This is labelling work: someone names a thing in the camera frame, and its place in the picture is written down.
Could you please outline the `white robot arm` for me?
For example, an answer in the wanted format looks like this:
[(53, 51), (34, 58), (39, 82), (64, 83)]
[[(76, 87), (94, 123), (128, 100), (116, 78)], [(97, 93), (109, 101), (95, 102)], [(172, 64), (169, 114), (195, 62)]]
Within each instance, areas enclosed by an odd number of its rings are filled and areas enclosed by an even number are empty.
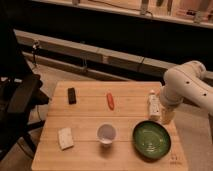
[(188, 99), (213, 116), (213, 87), (203, 81), (206, 68), (199, 61), (189, 61), (169, 68), (163, 76), (159, 100), (163, 109), (162, 122), (169, 124), (174, 109)]

